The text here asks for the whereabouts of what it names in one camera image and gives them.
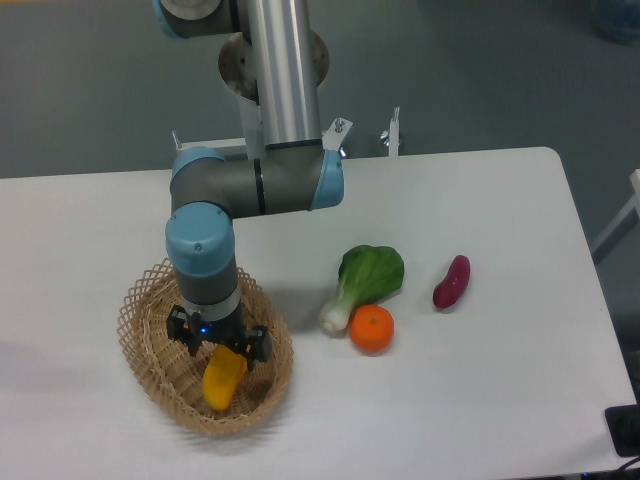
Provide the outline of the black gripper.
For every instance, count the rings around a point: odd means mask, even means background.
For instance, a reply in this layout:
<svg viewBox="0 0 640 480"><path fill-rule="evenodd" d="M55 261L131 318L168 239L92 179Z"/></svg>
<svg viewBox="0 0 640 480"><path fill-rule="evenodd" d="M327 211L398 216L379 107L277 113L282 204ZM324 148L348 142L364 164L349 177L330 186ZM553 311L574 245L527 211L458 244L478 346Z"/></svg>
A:
<svg viewBox="0 0 640 480"><path fill-rule="evenodd" d="M266 363L272 354L272 339L266 326L244 328L238 306L230 315L215 321L205 320L199 312L189 313L175 304L166 319L167 336L186 346L195 357L203 342L223 345L241 355L252 371L257 363Z"/></svg>

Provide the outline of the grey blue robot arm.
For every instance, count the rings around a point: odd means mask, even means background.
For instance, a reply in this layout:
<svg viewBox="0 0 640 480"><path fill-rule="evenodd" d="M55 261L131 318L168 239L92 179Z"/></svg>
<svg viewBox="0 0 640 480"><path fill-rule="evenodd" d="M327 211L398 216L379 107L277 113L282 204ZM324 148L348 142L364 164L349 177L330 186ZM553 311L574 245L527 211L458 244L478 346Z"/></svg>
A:
<svg viewBox="0 0 640 480"><path fill-rule="evenodd" d="M260 126L246 137L243 161L204 145L176 152L165 243L183 302L166 326L190 353L210 342L253 367L269 359L272 343L267 328L242 319L233 222L342 201L342 160L325 147L319 118L317 89L329 59L303 1L157 1L153 8L171 37L228 33L241 44L219 65L233 69Z"/></svg>

